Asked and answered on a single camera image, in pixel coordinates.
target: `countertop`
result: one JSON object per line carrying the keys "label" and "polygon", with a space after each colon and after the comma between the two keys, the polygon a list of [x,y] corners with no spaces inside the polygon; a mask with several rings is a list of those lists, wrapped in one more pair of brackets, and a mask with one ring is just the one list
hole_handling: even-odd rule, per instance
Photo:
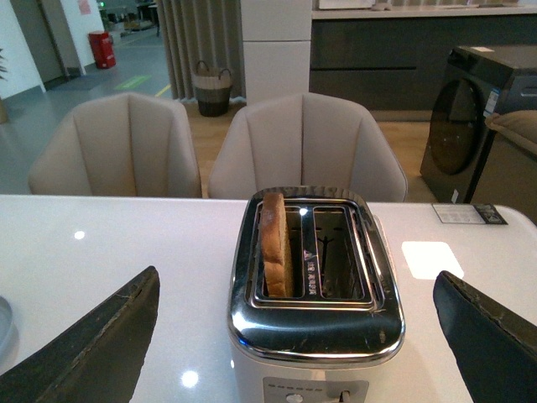
{"label": "countertop", "polygon": [[[13,308],[17,329],[0,357],[0,374],[154,265],[161,281],[159,317],[132,402],[237,403],[226,314],[245,206],[0,196],[0,294]],[[464,280],[537,323],[537,228],[506,207],[498,210],[508,225],[479,225],[443,224],[430,204],[369,206],[394,262],[407,331],[401,351],[376,367],[366,402],[470,403],[438,323],[434,280],[412,275],[404,243],[446,243]],[[445,263],[429,259],[433,270]],[[196,382],[185,382],[186,374],[195,374]]]}
{"label": "countertop", "polygon": [[312,19],[443,18],[536,13],[537,5],[509,4],[502,7],[478,7],[477,5],[399,6],[384,11],[373,11],[369,8],[313,10]]}

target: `front-loading washing machine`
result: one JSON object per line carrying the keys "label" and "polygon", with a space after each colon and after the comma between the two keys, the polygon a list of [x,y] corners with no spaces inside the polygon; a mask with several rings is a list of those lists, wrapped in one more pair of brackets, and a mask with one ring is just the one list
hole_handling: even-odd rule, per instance
{"label": "front-loading washing machine", "polygon": [[420,168],[439,202],[470,202],[493,141],[485,117],[523,109],[537,109],[537,46],[451,51]]}

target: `toaster button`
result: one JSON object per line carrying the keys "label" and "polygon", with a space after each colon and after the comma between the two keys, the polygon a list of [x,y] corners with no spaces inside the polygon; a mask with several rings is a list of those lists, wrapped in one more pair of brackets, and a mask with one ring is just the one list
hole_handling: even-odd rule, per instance
{"label": "toaster button", "polygon": [[296,393],[291,393],[285,396],[285,399],[288,401],[288,403],[302,403],[304,401],[304,397]]}

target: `gray floor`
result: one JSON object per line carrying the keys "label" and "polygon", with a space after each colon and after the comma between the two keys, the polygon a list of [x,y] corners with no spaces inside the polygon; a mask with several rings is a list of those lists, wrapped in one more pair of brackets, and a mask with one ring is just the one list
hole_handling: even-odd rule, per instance
{"label": "gray floor", "polygon": [[[62,91],[56,87],[43,93],[36,89],[4,100],[9,121],[0,124],[1,194],[29,193],[30,166],[61,119],[79,103],[121,91],[171,97],[170,90],[165,90],[169,85],[168,70],[162,38],[156,36],[156,29],[123,37],[115,44],[114,54],[117,64],[113,68],[89,71],[100,82],[89,91]],[[116,89],[135,76],[150,77],[131,89]]]}

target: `green floor marking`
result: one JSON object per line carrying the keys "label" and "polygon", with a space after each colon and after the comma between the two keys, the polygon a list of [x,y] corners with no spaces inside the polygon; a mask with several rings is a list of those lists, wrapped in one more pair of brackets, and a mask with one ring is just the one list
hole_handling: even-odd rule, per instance
{"label": "green floor marking", "polygon": [[134,76],[133,78],[129,78],[125,82],[122,82],[120,85],[116,86],[115,90],[132,90],[133,88],[136,88],[140,84],[142,84],[144,81],[147,81],[151,76]]}

